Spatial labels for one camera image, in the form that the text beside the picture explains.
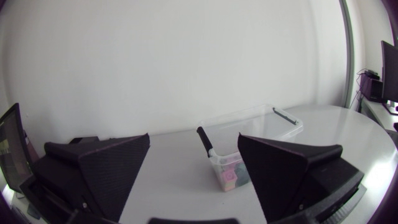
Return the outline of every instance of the black speaker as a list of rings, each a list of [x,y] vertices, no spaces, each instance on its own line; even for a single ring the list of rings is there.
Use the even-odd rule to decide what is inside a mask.
[[[383,82],[370,78],[367,75],[361,76],[361,93],[369,100],[377,103],[387,103],[381,98],[383,93]]]
[[[81,144],[44,145],[22,191],[50,223],[66,222],[74,210],[118,222],[149,148],[149,136]]]

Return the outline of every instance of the black handle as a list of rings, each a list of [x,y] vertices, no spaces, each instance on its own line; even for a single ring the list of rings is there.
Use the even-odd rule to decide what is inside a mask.
[[[213,146],[211,145],[211,142],[209,140],[209,138],[207,137],[205,130],[203,130],[203,127],[199,127],[197,129],[197,133],[199,134],[199,137],[203,143],[203,145],[205,146],[206,152],[207,152],[207,156],[210,157],[209,155],[209,150],[213,148]]]
[[[272,109],[274,110],[275,114],[281,116],[282,118],[284,118],[284,119],[287,120],[288,122],[290,122],[290,123],[292,123],[292,124],[294,124],[294,125],[297,124],[297,121],[294,121],[294,120],[290,119],[288,116],[285,116],[285,115],[281,114],[281,113],[278,112],[275,108],[272,108]]]

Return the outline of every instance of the plastic container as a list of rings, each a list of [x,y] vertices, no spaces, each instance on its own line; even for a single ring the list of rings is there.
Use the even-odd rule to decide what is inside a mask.
[[[197,132],[224,191],[250,182],[238,149],[239,133],[285,141],[303,130],[301,120],[272,105],[200,121]]]

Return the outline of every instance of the desk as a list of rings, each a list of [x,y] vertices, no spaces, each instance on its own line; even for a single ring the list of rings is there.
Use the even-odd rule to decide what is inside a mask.
[[[391,115],[381,103],[369,101],[364,97],[361,100],[362,114],[379,123],[384,129],[396,131],[393,127],[398,122],[398,116]]]
[[[343,223],[366,223],[386,193],[398,163],[390,137],[363,114],[344,108],[311,105],[286,111],[304,123],[304,130],[289,141],[341,144],[342,157],[365,173],[362,184],[367,191]],[[252,183],[221,191],[195,130],[151,136],[150,144],[121,223],[146,223],[151,217],[233,217],[241,223],[266,222]]]

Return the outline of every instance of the computer screen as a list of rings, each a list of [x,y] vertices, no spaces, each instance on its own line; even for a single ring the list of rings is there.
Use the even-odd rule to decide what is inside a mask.
[[[381,42],[383,55],[382,98],[398,102],[398,48]]]
[[[29,157],[19,104],[0,118],[0,167],[10,189],[22,193],[19,186],[30,176]]]

